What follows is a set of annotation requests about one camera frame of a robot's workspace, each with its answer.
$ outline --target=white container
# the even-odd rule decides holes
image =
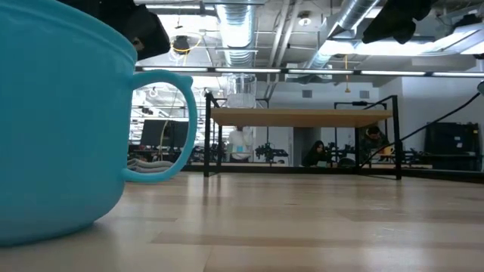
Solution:
[[[256,107],[256,92],[256,75],[240,73],[227,76],[227,107]]]

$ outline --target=teal mug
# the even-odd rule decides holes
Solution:
[[[0,0],[0,41],[0,246],[87,227],[116,205],[124,181],[164,181],[187,162],[191,77],[134,75],[128,40],[54,0]],[[155,82],[185,96],[188,136],[170,169],[140,174],[126,168],[132,91]]]

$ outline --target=black cable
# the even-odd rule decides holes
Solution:
[[[418,132],[420,132],[420,131],[424,130],[425,128],[427,128],[427,127],[429,127],[429,126],[431,126],[431,125],[433,125],[433,124],[435,124],[435,123],[439,122],[439,121],[440,121],[440,120],[442,120],[442,119],[445,119],[445,118],[447,118],[447,117],[451,116],[452,114],[454,114],[454,113],[458,112],[459,110],[462,110],[463,108],[467,107],[467,105],[469,105],[470,103],[472,103],[472,101],[474,101],[474,100],[475,100],[477,97],[479,97],[480,95],[481,95],[480,93],[475,94],[474,96],[472,96],[472,97],[471,97],[471,99],[469,99],[469,100],[468,100],[468,102],[466,102],[466,103],[465,103],[465,104],[463,104],[462,106],[458,107],[458,108],[457,108],[457,109],[455,109],[455,110],[452,110],[450,113],[447,113],[447,114],[445,114],[444,116],[442,116],[442,117],[440,117],[440,118],[438,118],[438,119],[433,120],[432,122],[430,122],[430,123],[428,123],[428,124],[424,125],[423,127],[421,127],[421,128],[419,128],[419,129],[417,129],[416,131],[413,131],[412,133],[410,133],[410,134],[408,134],[407,136],[405,136],[405,137],[403,137],[402,139],[400,139],[400,141],[404,141],[404,140],[406,140],[406,139],[410,138],[411,136],[413,136],[413,135],[417,134]],[[371,156],[370,156],[368,159],[366,159],[366,160],[365,160],[365,161],[364,161],[364,162],[361,164],[360,168],[363,168],[363,166],[365,166],[365,164],[367,164],[367,163],[368,163],[368,162],[371,160],[371,158],[373,158],[375,155],[377,155],[377,154],[378,154],[378,153],[379,153],[381,150],[384,150],[385,148],[390,147],[390,146],[392,146],[392,145],[394,145],[394,144],[395,144],[395,142],[392,142],[392,143],[390,143],[390,144],[386,144],[386,145],[384,145],[383,147],[381,147],[379,150],[375,151],[373,154],[371,154]]]

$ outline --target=table top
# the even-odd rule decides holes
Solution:
[[[390,110],[285,110],[213,108],[219,125],[361,128],[392,117]]]

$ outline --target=mug rim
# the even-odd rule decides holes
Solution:
[[[0,1],[0,9],[2,7],[6,8],[7,11],[14,9],[20,13],[27,13],[43,20],[55,22],[59,26],[82,32],[82,34],[116,49],[128,58],[133,66],[138,59],[135,48],[121,33],[97,18],[64,3],[55,0],[2,0]]]

